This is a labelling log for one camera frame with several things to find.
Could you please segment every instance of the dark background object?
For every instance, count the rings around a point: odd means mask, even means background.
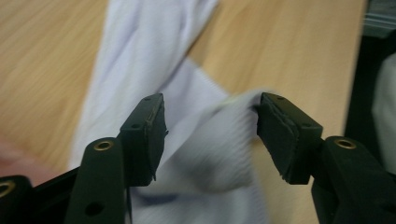
[[[393,30],[396,30],[396,1],[369,1],[363,35],[386,38]]]
[[[347,115],[345,137],[362,142],[381,162],[372,114],[375,83],[382,62],[396,52],[396,32],[387,38],[363,36]]]

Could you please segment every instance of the wooden surface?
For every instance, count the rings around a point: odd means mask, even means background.
[[[342,134],[363,0],[222,0],[189,55],[226,91],[269,88]],[[101,39],[105,0],[0,0],[0,134],[64,170]],[[253,161],[271,223],[316,223],[308,186]]]
[[[64,170],[107,1],[0,1],[0,134]]]

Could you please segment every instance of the crumpled cloth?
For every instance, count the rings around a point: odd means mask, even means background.
[[[261,91],[228,94],[186,52],[214,0],[110,0],[70,168],[91,141],[116,136],[138,102],[162,92],[169,134],[157,181],[133,188],[134,223],[266,223],[250,161]]]

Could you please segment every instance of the white fabric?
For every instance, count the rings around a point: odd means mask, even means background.
[[[382,64],[375,86],[373,114],[385,169],[396,174],[396,54]]]
[[[133,191],[134,223],[266,223],[249,144],[259,91],[227,93],[186,51],[215,0],[110,0],[102,46],[72,148],[116,136],[143,97],[162,92],[169,134],[156,182]]]

